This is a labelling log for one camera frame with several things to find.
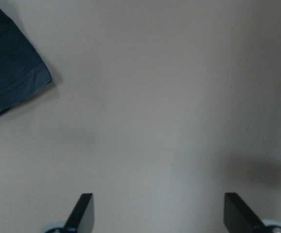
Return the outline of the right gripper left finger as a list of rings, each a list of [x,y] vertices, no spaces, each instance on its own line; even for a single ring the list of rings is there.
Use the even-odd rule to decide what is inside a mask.
[[[94,197],[92,193],[82,194],[68,217],[64,233],[91,233],[94,227]]]

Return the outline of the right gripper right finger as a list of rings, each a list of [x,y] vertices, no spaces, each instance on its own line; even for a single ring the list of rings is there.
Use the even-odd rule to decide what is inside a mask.
[[[237,193],[224,195],[224,225],[229,233],[259,233],[264,224]]]

